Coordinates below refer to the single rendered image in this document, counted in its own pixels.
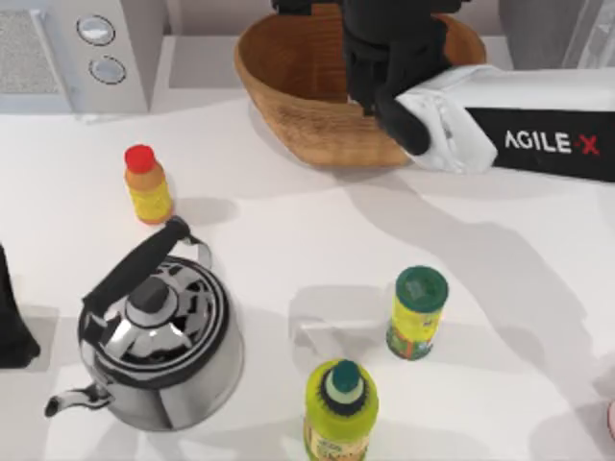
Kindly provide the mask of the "shiny steel kettle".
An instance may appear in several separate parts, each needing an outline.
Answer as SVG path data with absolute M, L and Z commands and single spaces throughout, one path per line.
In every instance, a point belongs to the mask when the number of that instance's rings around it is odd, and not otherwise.
M 145 431 L 200 424 L 241 378 L 244 343 L 209 245 L 179 216 L 131 250 L 83 298 L 77 324 L 88 386 L 52 396 L 44 415 L 107 409 Z

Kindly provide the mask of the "small round microwave knob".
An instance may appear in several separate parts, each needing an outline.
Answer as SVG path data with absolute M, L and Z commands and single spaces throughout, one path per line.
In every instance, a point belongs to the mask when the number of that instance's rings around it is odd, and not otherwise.
M 104 85 L 119 85 L 127 77 L 124 64 L 112 56 L 91 60 L 88 71 L 92 78 Z

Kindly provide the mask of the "yellow bottle with red cap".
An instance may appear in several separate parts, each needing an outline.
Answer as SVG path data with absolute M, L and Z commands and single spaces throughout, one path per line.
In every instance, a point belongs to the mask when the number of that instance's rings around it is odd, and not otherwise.
M 148 225 L 162 224 L 172 215 L 174 203 L 154 150 L 145 144 L 133 145 L 125 151 L 124 161 L 124 179 L 136 217 Z

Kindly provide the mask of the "wooden basket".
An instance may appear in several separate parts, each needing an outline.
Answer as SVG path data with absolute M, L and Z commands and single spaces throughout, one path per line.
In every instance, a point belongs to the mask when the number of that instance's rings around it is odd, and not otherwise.
M 400 166 L 429 145 L 426 125 L 397 102 L 406 88 L 465 64 L 485 46 L 455 13 L 423 26 L 358 30 L 338 7 L 274 10 L 239 38 L 234 63 L 272 133 L 312 166 Z

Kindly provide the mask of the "large round microwave knob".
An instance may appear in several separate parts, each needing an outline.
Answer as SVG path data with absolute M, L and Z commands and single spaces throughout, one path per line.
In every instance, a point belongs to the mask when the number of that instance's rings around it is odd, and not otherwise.
M 96 14 L 80 17 L 76 30 L 79 37 L 92 46 L 107 46 L 115 39 L 115 29 L 111 22 Z

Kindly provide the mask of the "yellow-green bottle with green cap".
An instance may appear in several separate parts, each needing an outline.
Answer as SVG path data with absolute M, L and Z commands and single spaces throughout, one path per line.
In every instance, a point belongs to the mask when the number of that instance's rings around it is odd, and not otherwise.
M 373 378 L 355 361 L 337 358 L 319 365 L 305 391 L 309 461 L 364 461 L 379 404 Z

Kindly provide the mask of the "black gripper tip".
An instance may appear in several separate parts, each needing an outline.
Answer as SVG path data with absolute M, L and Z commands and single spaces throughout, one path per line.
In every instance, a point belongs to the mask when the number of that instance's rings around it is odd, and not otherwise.
M 39 343 L 17 307 L 8 261 L 0 244 L 0 370 L 25 369 L 40 352 Z

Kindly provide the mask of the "pale microwave oven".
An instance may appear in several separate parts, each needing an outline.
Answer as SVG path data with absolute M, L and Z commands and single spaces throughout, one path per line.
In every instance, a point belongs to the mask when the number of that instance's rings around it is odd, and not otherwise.
M 107 46 L 77 33 L 78 19 L 93 14 L 114 26 Z M 165 0 L 0 0 L 0 114 L 148 112 L 167 29 Z M 89 62 L 103 56 L 126 67 L 121 84 L 90 76 Z

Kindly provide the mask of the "yellow can with green lid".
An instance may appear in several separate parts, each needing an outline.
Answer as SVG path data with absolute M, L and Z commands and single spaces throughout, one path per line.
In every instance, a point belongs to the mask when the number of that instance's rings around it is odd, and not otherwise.
M 426 357 L 448 298 L 449 284 L 437 270 L 429 266 L 404 269 L 395 281 L 388 348 L 404 360 Z

